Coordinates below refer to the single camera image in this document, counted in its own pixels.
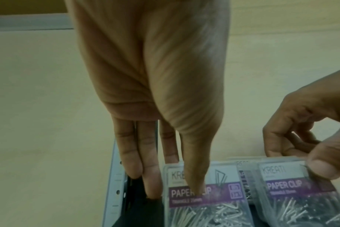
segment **hand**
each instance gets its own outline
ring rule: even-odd
[[[127,174],[143,177],[148,197],[161,196],[154,135],[160,120],[165,162],[179,161],[177,130],[186,181],[201,193],[223,116],[228,0],[66,3]]]
[[[310,131],[326,117],[340,122],[340,71],[284,98],[263,128],[266,154],[307,157],[315,174],[331,180],[340,177],[340,129],[322,142]]]

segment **white label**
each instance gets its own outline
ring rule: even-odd
[[[169,187],[187,186],[183,166],[168,168],[167,179]],[[235,165],[210,166],[205,176],[205,184],[223,184],[239,182],[237,167]]]
[[[305,161],[276,162],[259,164],[262,177],[265,181],[284,180],[304,177]]]

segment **table surface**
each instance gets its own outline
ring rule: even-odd
[[[340,0],[233,0],[211,158],[263,155],[261,129],[282,98],[338,69]],[[100,226],[112,128],[74,31],[0,33],[0,227]]]

